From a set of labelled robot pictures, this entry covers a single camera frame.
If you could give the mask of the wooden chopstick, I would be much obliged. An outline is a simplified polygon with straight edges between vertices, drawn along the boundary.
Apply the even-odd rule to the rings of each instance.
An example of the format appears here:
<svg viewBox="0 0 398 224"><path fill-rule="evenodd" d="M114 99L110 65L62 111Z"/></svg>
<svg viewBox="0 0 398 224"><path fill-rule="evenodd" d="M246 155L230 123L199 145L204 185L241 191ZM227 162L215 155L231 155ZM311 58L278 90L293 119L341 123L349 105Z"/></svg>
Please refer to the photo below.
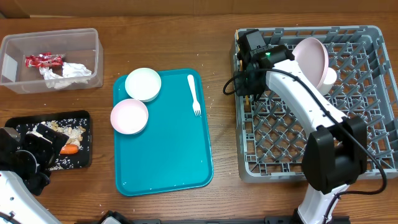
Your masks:
<svg viewBox="0 0 398 224"><path fill-rule="evenodd" d="M236 30L236 41L238 41L238 40L239 40L239 34L238 34L238 30ZM242 60L239 59L239 71L242 71L242 70L243 70L243 63L242 63ZM246 104L246 106L250 106L249 98L247 95L245 96L245 104Z"/></svg>

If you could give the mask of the white plastic fork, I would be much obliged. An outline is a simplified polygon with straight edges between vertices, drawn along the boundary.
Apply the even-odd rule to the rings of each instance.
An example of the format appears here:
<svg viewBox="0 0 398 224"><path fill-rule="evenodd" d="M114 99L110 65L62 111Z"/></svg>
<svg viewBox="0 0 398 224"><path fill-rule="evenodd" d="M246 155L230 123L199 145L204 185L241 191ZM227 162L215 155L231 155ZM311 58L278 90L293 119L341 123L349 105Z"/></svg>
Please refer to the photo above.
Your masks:
<svg viewBox="0 0 398 224"><path fill-rule="evenodd" d="M192 94L192 99L193 99L193 105L192 105L193 112L196 116L200 116L201 115L201 106L197 99L195 79L194 79L193 75L189 74L187 76L187 81L188 81L188 85L189 85L190 92Z"/></svg>

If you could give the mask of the large pink plate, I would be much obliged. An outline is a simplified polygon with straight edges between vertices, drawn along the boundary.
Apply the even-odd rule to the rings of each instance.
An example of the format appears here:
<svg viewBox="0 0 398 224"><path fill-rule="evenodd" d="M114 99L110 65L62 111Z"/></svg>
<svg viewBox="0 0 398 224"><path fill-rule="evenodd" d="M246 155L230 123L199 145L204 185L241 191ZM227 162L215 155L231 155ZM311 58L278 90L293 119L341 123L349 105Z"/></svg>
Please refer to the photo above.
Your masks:
<svg viewBox="0 0 398 224"><path fill-rule="evenodd" d="M316 38L309 37L301 42L292 51L295 61L310 83L325 95L325 83L328 73L328 55L326 48Z"/></svg>

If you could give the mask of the white paper cup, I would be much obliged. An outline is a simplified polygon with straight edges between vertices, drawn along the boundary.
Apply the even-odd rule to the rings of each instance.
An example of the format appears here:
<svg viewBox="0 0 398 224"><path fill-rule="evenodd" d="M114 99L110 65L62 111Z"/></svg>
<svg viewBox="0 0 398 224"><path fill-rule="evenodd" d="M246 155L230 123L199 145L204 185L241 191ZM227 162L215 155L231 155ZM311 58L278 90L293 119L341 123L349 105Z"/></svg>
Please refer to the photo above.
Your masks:
<svg viewBox="0 0 398 224"><path fill-rule="evenodd" d="M329 93L333 85L335 84L337 80L337 74L336 71L330 67L327 68L326 74L325 74L325 79L319 84L317 87L317 90L322 94L326 95Z"/></svg>

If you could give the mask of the white bowl with scraps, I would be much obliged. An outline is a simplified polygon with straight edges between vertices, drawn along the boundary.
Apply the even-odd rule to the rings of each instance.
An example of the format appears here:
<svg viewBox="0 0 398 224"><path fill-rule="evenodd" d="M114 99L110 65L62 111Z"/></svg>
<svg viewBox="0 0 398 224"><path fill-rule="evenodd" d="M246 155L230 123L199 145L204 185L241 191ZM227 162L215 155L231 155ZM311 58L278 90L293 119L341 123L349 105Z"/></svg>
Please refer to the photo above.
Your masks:
<svg viewBox="0 0 398 224"><path fill-rule="evenodd" d="M162 80L160 75L151 68L137 68L126 78L125 90L136 100L150 102L160 93Z"/></svg>

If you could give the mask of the white tissue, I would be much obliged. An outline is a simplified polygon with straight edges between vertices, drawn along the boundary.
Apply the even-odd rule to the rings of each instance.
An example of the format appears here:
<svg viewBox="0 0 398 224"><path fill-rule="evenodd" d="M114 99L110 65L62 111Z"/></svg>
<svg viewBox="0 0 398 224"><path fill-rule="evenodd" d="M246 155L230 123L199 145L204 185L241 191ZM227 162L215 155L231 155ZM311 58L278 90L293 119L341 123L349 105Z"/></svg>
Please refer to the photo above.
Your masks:
<svg viewBox="0 0 398 224"><path fill-rule="evenodd" d="M44 77L47 88L60 90L73 83L87 84L92 71L80 63L67 63L62 65L62 75L57 75L51 68L39 68L40 74Z"/></svg>

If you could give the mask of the orange carrot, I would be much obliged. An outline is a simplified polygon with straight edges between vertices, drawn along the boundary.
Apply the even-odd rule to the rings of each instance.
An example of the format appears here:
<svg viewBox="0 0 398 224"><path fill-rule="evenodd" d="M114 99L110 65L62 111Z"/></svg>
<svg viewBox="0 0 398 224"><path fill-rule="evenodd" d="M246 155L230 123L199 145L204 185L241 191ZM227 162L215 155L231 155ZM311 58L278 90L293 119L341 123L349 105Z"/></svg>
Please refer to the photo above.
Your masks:
<svg viewBox="0 0 398 224"><path fill-rule="evenodd" d="M79 151L79 147L75 144L66 144L62 147L60 154L76 154Z"/></svg>

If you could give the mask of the red snack wrapper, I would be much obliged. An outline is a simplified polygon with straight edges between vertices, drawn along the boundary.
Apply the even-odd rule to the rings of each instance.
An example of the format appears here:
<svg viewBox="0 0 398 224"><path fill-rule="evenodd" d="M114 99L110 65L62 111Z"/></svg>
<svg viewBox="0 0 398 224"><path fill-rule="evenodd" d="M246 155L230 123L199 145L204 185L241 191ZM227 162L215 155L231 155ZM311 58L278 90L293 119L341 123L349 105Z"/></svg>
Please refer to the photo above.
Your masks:
<svg viewBox="0 0 398 224"><path fill-rule="evenodd" d="M25 58L27 68L51 68L63 65L65 54L52 54L51 52L30 55Z"/></svg>

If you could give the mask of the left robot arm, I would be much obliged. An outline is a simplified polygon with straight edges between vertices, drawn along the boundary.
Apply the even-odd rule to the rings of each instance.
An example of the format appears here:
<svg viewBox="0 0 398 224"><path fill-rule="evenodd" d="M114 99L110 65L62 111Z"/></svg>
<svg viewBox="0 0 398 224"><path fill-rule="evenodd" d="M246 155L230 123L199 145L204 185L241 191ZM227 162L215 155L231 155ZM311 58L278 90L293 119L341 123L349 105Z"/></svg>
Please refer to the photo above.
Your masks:
<svg viewBox="0 0 398 224"><path fill-rule="evenodd" d="M39 124L21 136L1 128L1 223L59 223L36 196L50 183L49 168L68 136Z"/></svg>

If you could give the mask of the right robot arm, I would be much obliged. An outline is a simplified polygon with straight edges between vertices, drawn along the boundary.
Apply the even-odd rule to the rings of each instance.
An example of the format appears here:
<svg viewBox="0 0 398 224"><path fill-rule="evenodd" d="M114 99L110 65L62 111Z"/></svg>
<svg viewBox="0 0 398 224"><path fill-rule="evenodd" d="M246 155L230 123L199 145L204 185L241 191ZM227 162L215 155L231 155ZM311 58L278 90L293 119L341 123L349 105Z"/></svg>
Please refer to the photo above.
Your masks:
<svg viewBox="0 0 398 224"><path fill-rule="evenodd" d="M335 218L340 195L366 171L366 123L349 118L326 94L336 80L325 46L316 38L301 40L294 49L270 47L261 32L237 34L239 68L234 71L234 93L259 99L275 92L297 118L307 135L302 172L308 182L303 202L289 223L348 223Z"/></svg>

